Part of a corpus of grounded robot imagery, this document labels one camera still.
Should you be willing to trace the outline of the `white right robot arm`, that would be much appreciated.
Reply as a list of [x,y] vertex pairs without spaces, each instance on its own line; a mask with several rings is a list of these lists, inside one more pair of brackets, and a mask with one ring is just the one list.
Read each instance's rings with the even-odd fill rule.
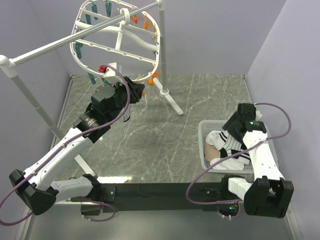
[[268,141],[265,124],[257,118],[256,106],[240,103],[236,112],[222,127],[233,138],[244,144],[253,167],[254,182],[230,177],[219,187],[222,198],[230,200],[237,195],[243,201],[248,215],[283,218],[290,204],[294,185],[285,180],[276,165]]

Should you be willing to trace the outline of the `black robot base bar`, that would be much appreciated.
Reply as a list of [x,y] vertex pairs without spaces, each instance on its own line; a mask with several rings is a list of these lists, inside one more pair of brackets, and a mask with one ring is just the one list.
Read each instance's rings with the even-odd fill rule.
[[[186,198],[190,184],[183,183],[103,183],[92,200],[113,206],[116,211],[194,210],[217,211],[216,205],[198,205]],[[234,201],[219,182],[197,182],[189,192],[195,202]]]

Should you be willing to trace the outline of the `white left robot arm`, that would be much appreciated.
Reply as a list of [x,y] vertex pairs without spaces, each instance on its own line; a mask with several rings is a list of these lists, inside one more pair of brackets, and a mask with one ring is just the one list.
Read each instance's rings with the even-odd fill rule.
[[70,198],[101,200],[101,183],[92,174],[62,181],[55,179],[80,152],[109,131],[131,104],[144,96],[143,83],[134,83],[127,76],[124,79],[126,84],[99,86],[84,113],[54,148],[26,170],[16,169],[9,175],[16,194],[34,215],[41,215],[56,202]]

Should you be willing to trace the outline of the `black and white striped sock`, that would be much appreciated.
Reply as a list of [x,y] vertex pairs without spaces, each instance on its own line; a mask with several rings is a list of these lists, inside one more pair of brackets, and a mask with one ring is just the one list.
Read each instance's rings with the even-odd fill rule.
[[122,122],[125,123],[129,121],[131,118],[131,106],[129,105],[126,109],[126,111],[122,115]]

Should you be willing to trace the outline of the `white round clip hanger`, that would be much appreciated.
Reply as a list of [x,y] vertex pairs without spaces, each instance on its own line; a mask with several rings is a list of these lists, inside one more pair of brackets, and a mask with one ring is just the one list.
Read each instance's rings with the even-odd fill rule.
[[[158,68],[160,60],[159,52],[162,49],[161,28],[158,26],[157,22],[149,13],[147,13],[144,10],[138,10],[138,7],[135,5],[124,2],[122,0],[106,0],[104,3],[106,9],[105,15],[98,13],[98,7],[95,0],[86,0],[79,9],[77,19],[75,20],[73,25],[72,33],[75,34],[82,30],[86,30],[89,27],[92,27],[92,18],[94,18],[95,20],[109,20],[111,18],[112,3],[116,3],[120,5],[121,8],[119,8],[118,11],[121,14],[124,14],[124,19],[117,21],[111,24],[110,26],[106,26],[98,31],[99,33],[117,34],[115,46],[110,47],[98,44],[95,42],[87,41],[82,37],[80,39],[74,40],[69,44],[69,49],[73,56],[73,59],[87,73],[91,73],[94,76],[99,77],[104,76],[103,73],[90,69],[89,66],[85,65],[81,61],[81,59],[77,58],[75,51],[75,42],[79,42],[82,43],[83,46],[86,45],[92,48],[101,49],[107,52],[119,54],[124,57],[136,59],[151,64],[153,66],[152,71],[150,71],[146,76],[142,78],[136,78],[134,81],[142,82],[146,80],[154,80],[152,79],[152,74],[157,72],[156,70]],[[138,10],[138,12],[141,13],[143,16],[147,14],[148,18],[152,21],[152,24],[150,25],[148,30],[145,30],[144,27],[138,27],[136,25],[131,24],[131,22],[138,24],[139,20],[138,15],[136,13],[131,14],[130,10]],[[146,50],[152,51],[155,54],[154,59],[147,58],[138,54],[129,53],[121,49],[123,37],[128,38],[129,40]]]

